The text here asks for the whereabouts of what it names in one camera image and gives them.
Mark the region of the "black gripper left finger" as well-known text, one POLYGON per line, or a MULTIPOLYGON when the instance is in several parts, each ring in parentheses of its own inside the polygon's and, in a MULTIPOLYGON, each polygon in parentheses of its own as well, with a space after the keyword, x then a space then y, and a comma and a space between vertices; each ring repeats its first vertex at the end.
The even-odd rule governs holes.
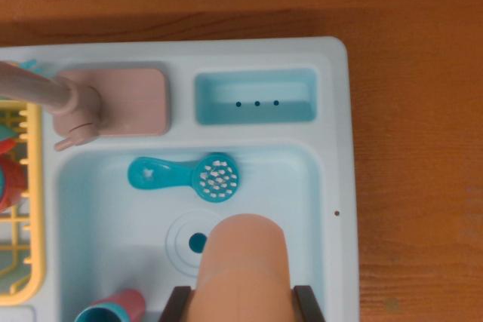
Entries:
POLYGON ((194 291, 190 286, 176 286, 158 319, 158 322, 184 322, 187 321, 189 305, 194 291))

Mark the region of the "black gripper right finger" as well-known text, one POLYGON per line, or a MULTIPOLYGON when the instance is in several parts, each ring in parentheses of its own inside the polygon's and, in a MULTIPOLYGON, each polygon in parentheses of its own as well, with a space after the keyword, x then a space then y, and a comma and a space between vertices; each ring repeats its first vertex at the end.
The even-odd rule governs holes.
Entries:
POLYGON ((292 302, 296 322, 325 322, 325 317, 311 286, 295 286, 292 289, 292 302))

